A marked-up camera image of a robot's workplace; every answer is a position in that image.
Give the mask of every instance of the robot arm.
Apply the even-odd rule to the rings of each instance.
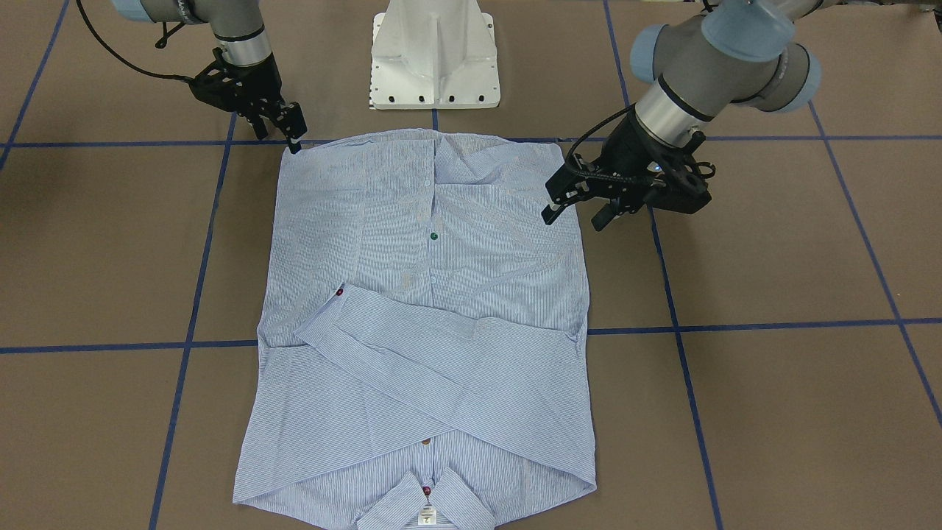
[[[767,112],[806,104],[820,84],[820,65],[791,42],[793,21],[836,0],[725,0],[681,25],[652,26],[635,40],[631,68],[652,87],[624,114],[591,163],[575,150],[546,182],[552,224],[572,204],[593,197],[609,203],[593,218],[596,230],[644,205],[693,213],[710,200],[715,168],[693,152],[703,129],[730,103]],[[601,125],[587,133],[588,138]]]
[[[141,22],[207,24],[219,47],[215,60],[187,84],[200,101],[248,120],[255,136],[268,135],[262,117],[300,150],[307,125],[298,103],[286,104],[258,0],[111,0],[125,18]]]

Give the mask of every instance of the striped shirt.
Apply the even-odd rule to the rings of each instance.
[[[589,289],[553,144],[428,130],[282,160],[234,502],[493,530],[595,490]]]

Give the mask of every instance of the shirt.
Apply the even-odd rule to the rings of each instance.
[[[234,502],[493,530],[595,490],[578,221],[540,216],[561,164],[429,130],[285,153]]]

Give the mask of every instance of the white plastic mount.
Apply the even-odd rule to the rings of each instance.
[[[373,19],[371,108],[500,103],[494,18],[477,0],[391,0]]]

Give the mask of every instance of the blue joint cap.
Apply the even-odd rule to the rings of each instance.
[[[115,9],[127,20],[136,22],[153,22],[151,15],[147,14],[147,9],[140,3],[140,0],[111,0]]]
[[[654,48],[658,44],[660,30],[666,26],[647,26],[631,44],[631,73],[645,83],[654,83]]]
[[[723,0],[700,30],[714,48],[748,62],[777,58],[795,36],[795,24],[766,0]]]
[[[788,102],[788,105],[774,112],[791,112],[792,110],[804,107],[811,101],[811,98],[814,97],[815,93],[818,91],[818,87],[821,86],[821,63],[818,62],[818,58],[812,55],[811,52],[806,49],[805,52],[808,54],[808,77],[805,78],[802,89],[798,91],[798,95],[795,96],[795,99]]]

